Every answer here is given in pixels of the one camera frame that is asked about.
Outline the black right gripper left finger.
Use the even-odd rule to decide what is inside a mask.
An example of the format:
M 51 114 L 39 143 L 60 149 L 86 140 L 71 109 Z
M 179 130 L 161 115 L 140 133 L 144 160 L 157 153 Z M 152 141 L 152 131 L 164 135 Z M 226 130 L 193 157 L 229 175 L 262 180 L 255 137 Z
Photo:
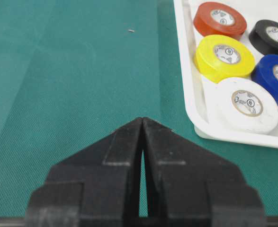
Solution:
M 28 227 L 124 227 L 139 216 L 142 118 L 53 165 L 30 197 Z

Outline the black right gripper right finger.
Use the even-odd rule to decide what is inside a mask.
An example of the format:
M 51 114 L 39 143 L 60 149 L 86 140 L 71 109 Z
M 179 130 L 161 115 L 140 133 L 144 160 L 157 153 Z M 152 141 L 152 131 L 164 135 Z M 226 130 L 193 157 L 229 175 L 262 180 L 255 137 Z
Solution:
M 239 167 L 144 118 L 148 214 L 166 227 L 262 227 L 258 192 Z

